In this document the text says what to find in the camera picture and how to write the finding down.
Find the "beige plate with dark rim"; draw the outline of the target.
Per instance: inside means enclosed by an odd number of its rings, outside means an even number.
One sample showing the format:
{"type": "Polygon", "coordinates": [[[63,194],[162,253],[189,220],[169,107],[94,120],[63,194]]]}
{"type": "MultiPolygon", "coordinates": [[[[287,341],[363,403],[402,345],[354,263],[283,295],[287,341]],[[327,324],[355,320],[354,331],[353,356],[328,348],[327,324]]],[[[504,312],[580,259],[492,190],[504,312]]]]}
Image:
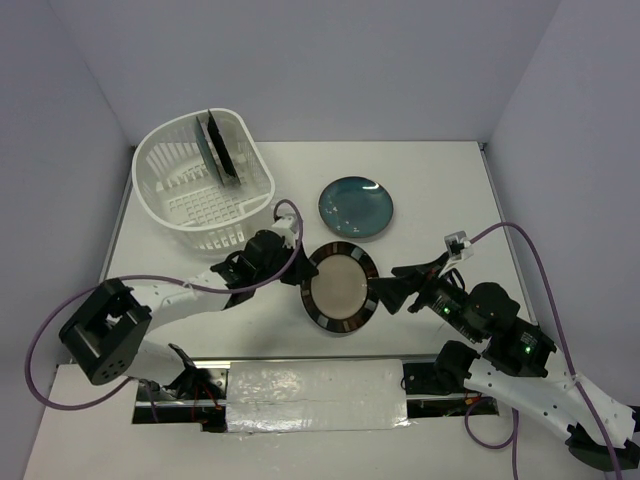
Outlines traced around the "beige plate with dark rim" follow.
{"type": "Polygon", "coordinates": [[[369,282],[379,277],[373,258],[345,241],[322,245],[309,258],[318,274],[300,286],[309,318],[335,335],[353,334],[373,316],[379,304],[369,282]]]}

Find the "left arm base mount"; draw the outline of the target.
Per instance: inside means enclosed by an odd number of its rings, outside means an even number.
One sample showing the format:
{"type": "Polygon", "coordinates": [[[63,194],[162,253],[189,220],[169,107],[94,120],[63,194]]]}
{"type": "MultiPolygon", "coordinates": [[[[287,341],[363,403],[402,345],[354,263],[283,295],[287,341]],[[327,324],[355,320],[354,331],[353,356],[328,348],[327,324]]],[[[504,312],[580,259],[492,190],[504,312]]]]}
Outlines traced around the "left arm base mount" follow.
{"type": "Polygon", "coordinates": [[[230,367],[202,368],[175,344],[182,371],[167,386],[140,381],[132,423],[197,424],[203,432],[227,431],[226,399],[230,367]]]}

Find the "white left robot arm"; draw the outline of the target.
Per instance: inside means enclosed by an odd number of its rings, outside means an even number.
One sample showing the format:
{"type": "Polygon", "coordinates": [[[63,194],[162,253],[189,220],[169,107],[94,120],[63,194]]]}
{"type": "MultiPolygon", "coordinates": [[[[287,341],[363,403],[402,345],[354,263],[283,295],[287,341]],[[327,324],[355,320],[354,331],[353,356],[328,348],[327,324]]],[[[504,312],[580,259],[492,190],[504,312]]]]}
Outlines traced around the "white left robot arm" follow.
{"type": "Polygon", "coordinates": [[[61,327],[59,338],[91,384],[127,376],[154,382],[180,399],[211,378],[177,344],[148,340],[150,332],[193,315],[229,310],[251,299],[262,283],[299,286],[317,274],[301,245],[261,230],[243,250],[187,281],[102,282],[61,327]]]}

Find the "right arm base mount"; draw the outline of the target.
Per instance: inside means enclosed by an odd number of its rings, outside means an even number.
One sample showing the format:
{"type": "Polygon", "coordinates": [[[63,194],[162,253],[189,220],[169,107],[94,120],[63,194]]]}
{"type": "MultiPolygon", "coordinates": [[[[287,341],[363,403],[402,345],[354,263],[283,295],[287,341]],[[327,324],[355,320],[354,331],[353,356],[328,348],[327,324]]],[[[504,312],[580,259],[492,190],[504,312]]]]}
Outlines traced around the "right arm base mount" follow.
{"type": "Polygon", "coordinates": [[[400,386],[406,395],[407,416],[423,418],[464,417],[485,394],[460,386],[446,386],[436,377],[432,362],[403,364],[400,386]]]}

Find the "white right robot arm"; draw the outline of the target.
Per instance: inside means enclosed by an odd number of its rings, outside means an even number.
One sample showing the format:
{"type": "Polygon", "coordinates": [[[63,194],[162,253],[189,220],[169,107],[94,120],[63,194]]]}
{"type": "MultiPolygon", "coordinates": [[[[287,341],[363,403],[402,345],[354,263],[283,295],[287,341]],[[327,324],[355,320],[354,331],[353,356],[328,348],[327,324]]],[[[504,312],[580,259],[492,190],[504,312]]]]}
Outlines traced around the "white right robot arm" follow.
{"type": "Polygon", "coordinates": [[[473,390],[537,421],[584,464],[603,472],[639,466],[639,411],[619,403],[569,368],[564,352],[543,330],[519,317],[519,304],[497,283],[471,291],[450,283],[448,257],[405,267],[370,281],[392,314],[427,308],[462,335],[437,355],[436,383],[449,392],[473,390]]]}

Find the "blue glazed ceramic plate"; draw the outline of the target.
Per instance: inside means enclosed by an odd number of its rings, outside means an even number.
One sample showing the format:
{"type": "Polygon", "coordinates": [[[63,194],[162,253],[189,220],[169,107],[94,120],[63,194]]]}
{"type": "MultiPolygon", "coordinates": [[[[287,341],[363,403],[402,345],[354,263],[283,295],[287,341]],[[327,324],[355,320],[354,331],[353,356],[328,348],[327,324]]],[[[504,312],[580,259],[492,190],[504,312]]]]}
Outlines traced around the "blue glazed ceramic plate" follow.
{"type": "Polygon", "coordinates": [[[320,193],[318,212],[338,236],[366,239],[381,234],[393,220],[394,204],[380,183],[362,176],[332,181],[320,193]]]}

